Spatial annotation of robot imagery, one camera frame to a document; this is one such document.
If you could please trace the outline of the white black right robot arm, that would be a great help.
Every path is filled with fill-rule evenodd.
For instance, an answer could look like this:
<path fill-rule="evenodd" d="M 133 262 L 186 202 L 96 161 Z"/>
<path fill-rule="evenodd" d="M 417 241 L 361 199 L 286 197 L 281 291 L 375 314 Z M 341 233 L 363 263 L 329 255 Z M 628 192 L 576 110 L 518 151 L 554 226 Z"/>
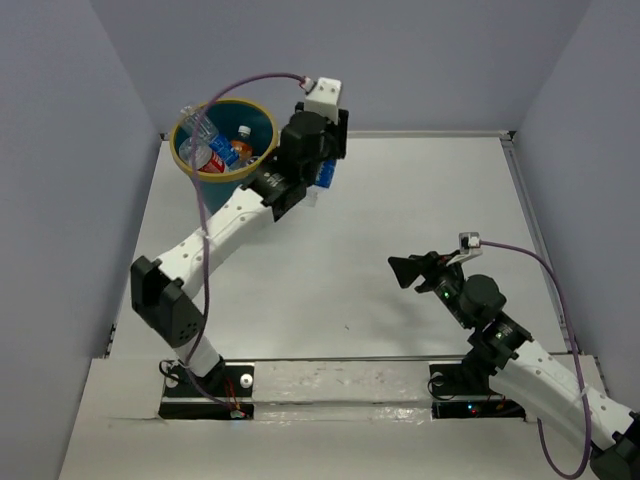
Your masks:
<path fill-rule="evenodd" d="M 599 479 L 639 476 L 639 415 L 585 383 L 555 360 L 503 310 L 505 296 L 481 274 L 465 276 L 458 253 L 391 257 L 399 286 L 432 292 L 462 328 L 471 350 L 460 368 L 470 391 L 515 401 L 579 449 L 588 449 Z"/>

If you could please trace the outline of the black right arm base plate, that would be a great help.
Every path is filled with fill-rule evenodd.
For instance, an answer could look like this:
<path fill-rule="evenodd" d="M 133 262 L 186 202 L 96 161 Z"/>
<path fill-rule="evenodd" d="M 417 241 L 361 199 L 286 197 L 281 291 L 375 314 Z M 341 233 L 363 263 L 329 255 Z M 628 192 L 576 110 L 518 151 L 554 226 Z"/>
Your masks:
<path fill-rule="evenodd" d="M 524 408 L 492 390 L 489 379 L 496 369 L 474 353 L 429 363 L 427 391 L 436 419 L 519 419 Z"/>

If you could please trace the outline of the clear bottle red label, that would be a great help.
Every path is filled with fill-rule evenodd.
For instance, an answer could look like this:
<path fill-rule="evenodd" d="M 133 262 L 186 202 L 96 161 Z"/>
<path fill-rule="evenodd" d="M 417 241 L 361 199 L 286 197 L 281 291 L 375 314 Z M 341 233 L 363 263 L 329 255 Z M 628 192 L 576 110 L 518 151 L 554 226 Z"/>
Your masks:
<path fill-rule="evenodd" d="M 178 150 L 181 160 L 193 170 L 204 173 L 221 174 L 226 171 L 225 162 L 201 140 L 187 138 Z"/>

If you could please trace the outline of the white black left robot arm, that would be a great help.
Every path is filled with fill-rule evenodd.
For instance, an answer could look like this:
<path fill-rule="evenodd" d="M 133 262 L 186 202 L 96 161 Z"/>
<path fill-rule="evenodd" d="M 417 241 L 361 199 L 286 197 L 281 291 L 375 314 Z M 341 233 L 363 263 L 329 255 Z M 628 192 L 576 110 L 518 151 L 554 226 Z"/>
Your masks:
<path fill-rule="evenodd" d="M 210 275 L 262 228 L 300 203 L 324 163 L 346 155 L 349 113 L 322 113 L 298 104 L 279 145 L 230 198 L 179 245 L 130 268 L 134 312 L 174 351 L 195 392 L 211 395 L 224 380 L 225 362 L 205 335 L 207 320 L 195 305 Z"/>

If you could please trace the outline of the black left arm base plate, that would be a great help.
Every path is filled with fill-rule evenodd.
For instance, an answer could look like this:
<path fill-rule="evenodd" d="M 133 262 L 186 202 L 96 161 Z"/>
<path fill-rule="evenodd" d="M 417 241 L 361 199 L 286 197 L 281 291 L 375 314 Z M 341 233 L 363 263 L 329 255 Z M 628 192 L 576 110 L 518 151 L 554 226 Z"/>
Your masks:
<path fill-rule="evenodd" d="M 158 365 L 164 385 L 158 415 L 165 420 L 252 420 L 255 364 L 227 362 L 219 380 L 194 385 L 177 360 Z"/>

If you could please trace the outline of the orange label tea bottle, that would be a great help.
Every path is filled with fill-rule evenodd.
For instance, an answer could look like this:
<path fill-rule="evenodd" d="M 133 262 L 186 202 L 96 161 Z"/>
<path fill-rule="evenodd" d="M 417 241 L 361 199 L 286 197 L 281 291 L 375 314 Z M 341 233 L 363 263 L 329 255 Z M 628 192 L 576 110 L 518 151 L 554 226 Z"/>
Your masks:
<path fill-rule="evenodd" d="M 253 147 L 251 145 L 251 128 L 246 125 L 240 125 L 238 127 L 237 135 L 231 141 L 231 144 L 238 154 L 239 162 L 249 160 L 253 154 Z"/>

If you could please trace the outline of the blue label Pocari bottle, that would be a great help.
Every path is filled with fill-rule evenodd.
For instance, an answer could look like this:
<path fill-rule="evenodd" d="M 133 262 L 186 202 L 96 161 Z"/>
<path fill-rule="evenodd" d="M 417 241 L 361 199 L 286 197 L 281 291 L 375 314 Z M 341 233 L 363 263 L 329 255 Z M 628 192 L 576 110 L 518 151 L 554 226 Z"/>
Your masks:
<path fill-rule="evenodd" d="M 203 108 L 187 105 L 181 109 L 180 126 L 193 141 L 201 140 L 225 162 L 228 171 L 237 161 L 238 154 L 231 142 L 204 112 Z"/>

